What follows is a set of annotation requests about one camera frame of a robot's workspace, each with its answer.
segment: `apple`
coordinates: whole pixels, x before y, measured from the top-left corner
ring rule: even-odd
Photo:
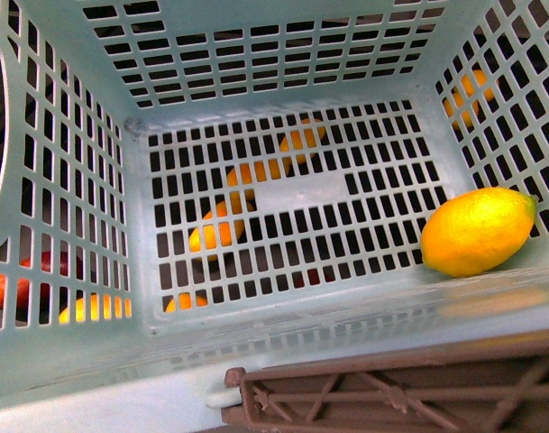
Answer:
[[[59,255],[59,274],[67,276],[69,274],[68,253],[60,253]],[[32,267],[32,258],[27,258],[20,263],[23,267]],[[51,268],[51,252],[46,251],[41,253],[41,269],[44,272],[49,272]],[[82,261],[76,258],[76,277],[81,280],[84,275],[84,265]],[[30,305],[30,281],[26,278],[18,279],[18,291],[16,296],[15,306],[17,309],[27,310]],[[5,297],[5,275],[0,275],[0,309],[4,307]],[[50,285],[43,282],[40,286],[40,305],[42,309],[48,309],[50,306]]]
[[[308,282],[311,286],[316,286],[317,284],[320,284],[320,277],[318,276],[318,271],[316,269],[309,269],[308,270]],[[334,278],[329,277],[326,272],[324,272],[325,275],[325,281],[330,282],[334,281]],[[304,279],[302,278],[302,275],[300,275],[300,278],[296,281],[296,284],[294,285],[297,289],[302,289],[304,287]]]

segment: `grid pattern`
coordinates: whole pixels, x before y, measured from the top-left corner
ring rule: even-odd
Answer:
[[[461,78],[475,82],[475,69],[487,82],[469,99]],[[549,15],[540,1],[501,1],[488,10],[436,85],[442,101],[457,88],[465,104],[451,119],[453,130],[477,187],[501,185],[538,197],[542,210],[531,236],[548,235]],[[486,100],[489,89],[494,97]],[[465,111],[473,125],[461,117]]]
[[[162,2],[84,12],[136,104],[147,108],[410,73],[444,3],[397,0],[390,14],[197,34],[168,29]]]
[[[274,160],[283,166],[288,153],[279,144],[308,126],[300,122],[304,118],[322,121],[326,135],[308,149],[310,158],[290,154],[286,177],[300,182],[337,172],[348,196],[264,214],[255,183],[228,186],[226,177],[244,163]],[[149,146],[163,308],[179,296],[219,304],[420,264],[422,227],[446,201],[406,100],[157,134]],[[252,179],[258,179],[255,171]],[[264,181],[278,180],[269,173]],[[242,213],[202,223],[208,211],[216,215],[218,203],[252,188],[256,201]],[[231,246],[190,251],[196,228],[226,222],[233,233],[237,221],[245,231]],[[197,306],[206,307],[199,300]]]
[[[23,158],[15,202],[22,223],[0,246],[0,273],[3,263],[21,264],[23,277],[8,279],[6,290],[25,284],[30,302],[27,310],[6,302],[5,310],[17,327],[49,325],[77,299],[87,319],[130,317],[121,130],[18,4],[0,1],[0,19],[27,74],[25,134],[16,139],[23,148],[13,149]],[[8,244],[16,247],[8,252]],[[90,298],[99,299],[98,315],[89,314]],[[1,314],[0,327],[10,323]]]

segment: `orange fruit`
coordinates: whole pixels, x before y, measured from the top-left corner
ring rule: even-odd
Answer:
[[[454,104],[456,105],[456,107],[461,110],[462,109],[462,105],[464,104],[464,101],[462,100],[462,96],[460,93],[453,93],[453,99],[454,99]],[[444,111],[446,112],[446,115],[448,117],[452,117],[454,115],[454,107],[453,105],[451,104],[451,101],[448,100],[448,99],[445,99],[443,101],[443,106],[444,106]],[[472,103],[472,111],[474,112],[474,115],[479,115],[479,111],[480,111],[480,107],[479,107],[479,101],[474,101]],[[464,125],[467,127],[467,128],[470,128],[472,127],[472,117],[471,117],[471,112],[470,110],[463,110],[462,111],[462,114],[461,114],[461,118],[462,118],[462,121],[464,122]],[[460,129],[460,126],[458,125],[458,121],[455,120],[453,122],[453,128],[454,129]]]
[[[485,272],[525,243],[536,200],[512,189],[477,189],[440,206],[421,237],[423,261],[453,277]]]
[[[474,79],[476,80],[477,86],[479,88],[484,86],[487,82],[487,76],[480,69],[474,69],[472,71],[472,75],[474,76]],[[463,75],[461,78],[461,84],[467,97],[471,97],[472,95],[474,95],[475,88],[472,84],[471,77],[469,77],[468,75]],[[483,95],[487,101],[494,99],[494,92],[492,91],[492,88],[486,88]]]

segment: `lemon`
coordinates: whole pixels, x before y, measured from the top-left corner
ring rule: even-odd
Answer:
[[[192,296],[189,293],[180,293],[178,295],[178,305],[180,309],[191,309]],[[196,295],[196,305],[198,307],[205,307],[208,305],[208,300],[202,296]],[[173,313],[174,311],[176,311],[176,301],[172,298],[168,303],[168,306],[164,309],[164,312]]]
[[[277,180],[282,177],[280,167],[276,160],[268,160],[268,167],[270,169],[270,176],[273,180]],[[242,184],[247,185],[252,183],[252,172],[250,170],[250,164],[248,162],[240,164],[238,169],[240,170],[240,178],[242,178]],[[258,182],[264,182],[267,180],[266,167],[264,166],[264,162],[256,161],[254,163],[254,176],[256,176],[256,181]],[[228,172],[228,175],[226,176],[226,183],[229,187],[238,186],[239,181],[235,169],[231,169]],[[247,200],[254,200],[254,189],[246,189],[244,191],[244,196]]]
[[[479,88],[484,86],[484,84],[487,82],[487,76],[480,69],[474,69],[472,71],[472,75],[474,75],[474,79],[476,80]],[[472,84],[471,78],[468,75],[462,76],[461,84],[462,84],[462,88],[464,89],[464,93],[466,93],[468,97],[471,97],[472,95],[474,95],[474,86]],[[487,101],[494,99],[494,92],[492,91],[491,88],[485,89],[483,95]]]
[[[231,199],[232,211],[235,215],[242,213],[242,201],[240,196],[235,194]],[[249,210],[253,210],[253,207],[250,203],[246,203],[246,206]],[[218,217],[226,217],[228,215],[228,208],[225,201],[221,201],[216,205],[216,215]],[[214,218],[212,211],[209,211],[204,215],[204,220]],[[239,219],[234,221],[234,236],[236,239],[240,239],[242,233],[244,232],[244,222]],[[233,243],[233,234],[230,229],[230,223],[219,223],[218,224],[218,234],[215,231],[214,225],[204,226],[204,240],[206,244],[206,249],[212,250],[218,246],[218,236],[220,236],[220,244],[222,246],[230,246]],[[197,228],[192,232],[189,238],[190,251],[192,253],[197,253],[203,248],[202,239],[200,236],[200,229]],[[208,260],[214,261],[217,259],[216,255],[211,255],[208,257]]]
[[[309,124],[310,119],[303,119],[301,122],[302,124]],[[318,128],[316,128],[316,133],[318,134],[318,138],[322,140],[323,138],[325,138],[326,128],[324,128],[323,126],[319,126]],[[307,147],[310,147],[310,148],[316,147],[316,138],[315,138],[313,129],[306,129],[304,131],[304,138],[306,139]],[[292,131],[290,133],[290,141],[292,142],[292,149],[294,149],[295,151],[301,151],[305,147],[304,143],[302,143],[302,138],[300,137],[300,131]],[[285,137],[284,140],[282,140],[282,143],[280,143],[280,150],[282,152],[288,152],[290,150],[290,143],[288,142],[288,137]],[[304,162],[306,162],[306,160],[307,160],[307,157],[305,154],[299,154],[296,157],[296,161],[298,164],[303,164]]]
[[[77,322],[83,322],[86,320],[86,304],[85,300],[80,298],[76,299],[76,321]],[[90,296],[90,318],[92,320],[99,320],[99,310],[100,310],[100,298],[97,294],[92,293]],[[110,295],[104,295],[104,319],[109,320],[112,318],[112,300],[110,298]],[[115,299],[114,303],[114,313],[117,318],[120,318],[122,316],[122,302],[120,302],[119,298]],[[60,323],[68,323],[69,322],[69,308],[64,308],[58,317],[58,321]]]
[[[462,108],[462,105],[464,104],[464,101],[462,100],[461,94],[460,93],[453,93],[453,99],[454,99],[454,104],[460,110]],[[444,106],[444,111],[446,112],[446,115],[448,117],[452,117],[454,115],[454,108],[451,105],[451,101],[448,100],[448,99],[445,99],[444,102],[443,102],[443,106]],[[474,115],[479,115],[479,111],[480,111],[479,101],[475,100],[472,103],[472,111],[474,112]],[[462,121],[464,122],[464,125],[467,128],[470,128],[472,126],[471,112],[469,110],[464,110],[464,111],[462,111],[461,117],[462,117]],[[460,126],[458,125],[457,120],[455,120],[453,122],[453,128],[454,129],[459,129],[460,128]]]
[[[536,200],[511,189],[477,189],[453,198],[425,225],[423,261],[453,277],[485,272],[523,246],[535,213]]]

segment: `light blue plastic basket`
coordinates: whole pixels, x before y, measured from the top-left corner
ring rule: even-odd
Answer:
[[[549,328],[549,0],[0,0],[0,56],[0,431],[195,431],[239,399],[230,367]],[[305,118],[326,134],[298,164],[279,144]],[[227,185],[289,155],[281,179]],[[432,212],[496,185],[539,198],[523,249],[427,270]],[[252,208],[202,223],[246,189]],[[190,251],[237,220],[232,245]],[[51,272],[20,264],[46,251]],[[180,295],[208,305],[164,312]]]

